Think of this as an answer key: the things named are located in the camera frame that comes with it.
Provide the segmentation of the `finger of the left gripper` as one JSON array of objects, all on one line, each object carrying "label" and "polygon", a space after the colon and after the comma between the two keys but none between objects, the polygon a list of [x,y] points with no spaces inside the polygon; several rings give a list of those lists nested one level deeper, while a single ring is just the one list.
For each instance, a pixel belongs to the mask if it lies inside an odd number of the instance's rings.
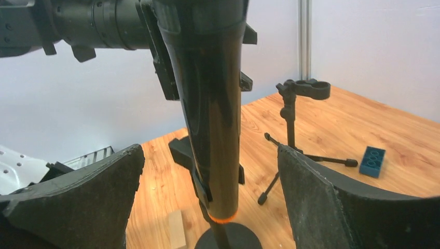
[{"label": "finger of the left gripper", "polygon": [[[244,37],[243,37],[243,45],[257,45],[258,43],[258,33],[249,25],[246,24]],[[252,70],[250,69],[250,52],[251,49],[245,47],[244,51],[244,61],[242,63],[243,69],[241,70],[240,75],[240,89],[242,92],[251,92],[253,90],[254,81],[252,76],[249,74]]]}]

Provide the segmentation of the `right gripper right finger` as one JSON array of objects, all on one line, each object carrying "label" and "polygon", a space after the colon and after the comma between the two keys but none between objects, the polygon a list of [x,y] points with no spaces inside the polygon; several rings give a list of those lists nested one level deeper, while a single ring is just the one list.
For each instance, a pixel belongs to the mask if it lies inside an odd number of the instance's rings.
[{"label": "right gripper right finger", "polygon": [[297,248],[439,248],[439,197],[359,182],[286,145],[278,169]]}]

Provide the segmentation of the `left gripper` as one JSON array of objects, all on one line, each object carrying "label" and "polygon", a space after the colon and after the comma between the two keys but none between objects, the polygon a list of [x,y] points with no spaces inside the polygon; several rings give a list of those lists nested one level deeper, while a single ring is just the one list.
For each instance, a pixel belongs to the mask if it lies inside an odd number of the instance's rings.
[{"label": "left gripper", "polygon": [[164,97],[180,99],[152,1],[1,1],[1,57],[70,45],[79,62],[96,49],[149,49]]}]

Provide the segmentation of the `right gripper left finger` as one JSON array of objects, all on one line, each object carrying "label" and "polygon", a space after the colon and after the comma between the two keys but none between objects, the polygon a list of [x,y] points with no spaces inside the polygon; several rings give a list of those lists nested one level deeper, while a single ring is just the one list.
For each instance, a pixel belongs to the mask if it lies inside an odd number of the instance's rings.
[{"label": "right gripper left finger", "polygon": [[141,145],[1,196],[1,248],[125,248]]}]

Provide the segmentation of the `black microphone orange end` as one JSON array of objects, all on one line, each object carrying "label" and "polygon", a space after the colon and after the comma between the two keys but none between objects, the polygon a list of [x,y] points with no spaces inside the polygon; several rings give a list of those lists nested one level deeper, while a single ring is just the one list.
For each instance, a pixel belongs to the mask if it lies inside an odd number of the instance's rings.
[{"label": "black microphone orange end", "polygon": [[154,1],[192,145],[240,143],[247,1]]}]

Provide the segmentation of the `black round-base mic stand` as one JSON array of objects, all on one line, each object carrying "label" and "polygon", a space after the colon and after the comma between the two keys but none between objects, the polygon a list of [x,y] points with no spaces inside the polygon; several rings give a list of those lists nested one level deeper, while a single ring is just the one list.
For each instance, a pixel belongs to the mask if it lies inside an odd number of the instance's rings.
[{"label": "black round-base mic stand", "polygon": [[237,147],[194,146],[186,136],[173,139],[169,149],[174,162],[190,172],[203,218],[210,225],[195,248],[261,248],[250,228],[233,222],[238,211],[238,187],[244,184]]}]

